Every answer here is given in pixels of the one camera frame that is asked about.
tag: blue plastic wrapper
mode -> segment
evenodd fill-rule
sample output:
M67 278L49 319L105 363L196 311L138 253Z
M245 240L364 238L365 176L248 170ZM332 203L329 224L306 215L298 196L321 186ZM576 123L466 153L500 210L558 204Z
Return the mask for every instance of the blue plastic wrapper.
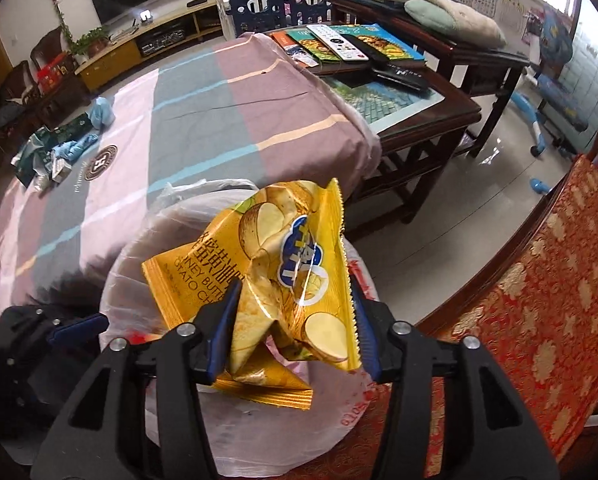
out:
M110 102L105 97L97 97L92 108L88 110L88 118L95 130L102 130L113 123L115 114Z

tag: red patterned cushion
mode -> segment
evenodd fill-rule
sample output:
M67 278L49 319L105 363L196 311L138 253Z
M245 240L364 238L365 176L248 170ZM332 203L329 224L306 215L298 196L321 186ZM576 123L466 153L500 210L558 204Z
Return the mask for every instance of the red patterned cushion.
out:
M486 344L560 459L598 400L598 172L585 157L502 279L435 334ZM378 386L356 427L330 452L278 478L370 478L390 390ZM428 474L441 466L443 395L435 383Z

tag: pillow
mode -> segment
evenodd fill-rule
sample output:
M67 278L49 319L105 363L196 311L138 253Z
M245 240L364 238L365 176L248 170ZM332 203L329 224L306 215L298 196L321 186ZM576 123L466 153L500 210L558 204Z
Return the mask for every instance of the pillow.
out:
M410 0L406 12L421 25L454 40L483 48L501 48L506 37L496 22L452 0Z

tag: tiled floor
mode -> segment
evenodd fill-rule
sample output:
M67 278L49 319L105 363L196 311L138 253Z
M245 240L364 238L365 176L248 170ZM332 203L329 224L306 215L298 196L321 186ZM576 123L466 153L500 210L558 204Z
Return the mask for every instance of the tiled floor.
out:
M130 80L199 48L159 60L102 95L112 96ZM463 72L456 70L453 82L459 84L462 77ZM482 124L493 98L477 102L483 108ZM532 143L529 127L509 105L481 154L476 159L464 156L452 161L411 224L391 224L358 241L356 247L375 279L380 299L395 317L417 322L455 293L538 203L540 197L530 189L529 179L538 177L552 186L565 174L569 163L551 147L539 160L534 159L529 151ZM2 171L0 195L10 179L8 171ZM391 193L372 197L349 208L347 221L362 221L397 203Z

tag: potato chip bag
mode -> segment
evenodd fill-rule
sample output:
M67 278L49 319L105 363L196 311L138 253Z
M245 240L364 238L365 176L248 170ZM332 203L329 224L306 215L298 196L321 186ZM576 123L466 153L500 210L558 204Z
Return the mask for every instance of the potato chip bag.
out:
M193 319L234 278L243 286L227 372L214 386L240 397L308 409L310 386L279 363L319 359L361 366L342 242L339 184L273 184L222 211L191 244L142 269L168 328Z

